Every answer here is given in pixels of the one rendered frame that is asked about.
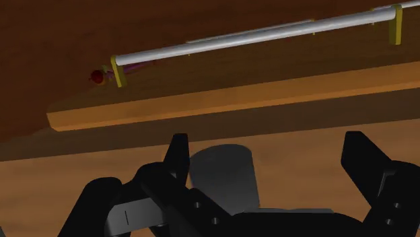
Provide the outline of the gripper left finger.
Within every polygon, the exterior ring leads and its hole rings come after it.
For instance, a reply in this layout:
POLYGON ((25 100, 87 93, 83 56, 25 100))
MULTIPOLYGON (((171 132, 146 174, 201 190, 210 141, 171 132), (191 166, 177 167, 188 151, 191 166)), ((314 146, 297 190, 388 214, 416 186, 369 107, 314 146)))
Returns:
POLYGON ((172 137, 163 162, 146 164, 123 184, 97 178, 83 188, 58 237, 232 237, 232 217, 198 189, 185 186, 188 136, 172 137))

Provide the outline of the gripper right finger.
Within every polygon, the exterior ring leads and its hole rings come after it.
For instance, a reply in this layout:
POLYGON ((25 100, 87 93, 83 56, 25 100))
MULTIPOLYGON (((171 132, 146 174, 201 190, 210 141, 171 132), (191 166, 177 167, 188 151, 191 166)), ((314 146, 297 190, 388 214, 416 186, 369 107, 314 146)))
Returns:
POLYGON ((347 131, 341 166, 370 205, 372 237, 415 237, 420 226, 420 166, 391 160, 361 131, 347 131))

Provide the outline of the grey cylinder cup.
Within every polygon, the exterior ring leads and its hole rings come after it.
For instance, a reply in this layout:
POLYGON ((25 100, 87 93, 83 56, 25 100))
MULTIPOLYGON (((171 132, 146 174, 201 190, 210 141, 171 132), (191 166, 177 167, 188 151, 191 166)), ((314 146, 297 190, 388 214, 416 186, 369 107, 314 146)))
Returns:
POLYGON ((243 145, 215 145, 190 158, 192 186, 234 215, 259 208, 252 152, 243 145))

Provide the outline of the red and purple small object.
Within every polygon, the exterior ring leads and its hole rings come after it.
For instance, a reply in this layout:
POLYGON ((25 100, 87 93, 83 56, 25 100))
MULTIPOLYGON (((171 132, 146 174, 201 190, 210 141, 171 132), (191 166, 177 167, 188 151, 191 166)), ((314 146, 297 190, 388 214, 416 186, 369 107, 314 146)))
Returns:
MULTIPOLYGON (((142 63, 135 63, 131 65, 125 65, 123 66, 123 71, 125 73, 132 73, 136 69, 139 69, 141 67, 149 66, 149 65, 155 65, 156 61, 147 61, 142 63)), ((96 85, 102 86, 108 83, 109 81, 114 79, 114 72, 111 69, 108 69, 107 66, 103 65, 101 69, 94 70, 91 72, 89 80, 94 82, 96 85)))

